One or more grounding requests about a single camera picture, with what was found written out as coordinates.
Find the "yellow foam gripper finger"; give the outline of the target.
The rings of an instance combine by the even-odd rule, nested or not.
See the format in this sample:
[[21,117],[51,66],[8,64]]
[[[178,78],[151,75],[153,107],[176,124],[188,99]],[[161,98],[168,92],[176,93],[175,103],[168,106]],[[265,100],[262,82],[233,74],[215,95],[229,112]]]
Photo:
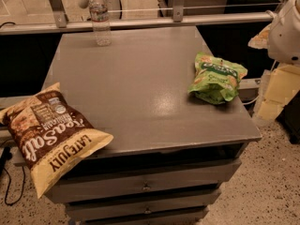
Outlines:
[[265,121],[275,120],[299,91],[300,66],[280,64],[271,72],[257,116]]

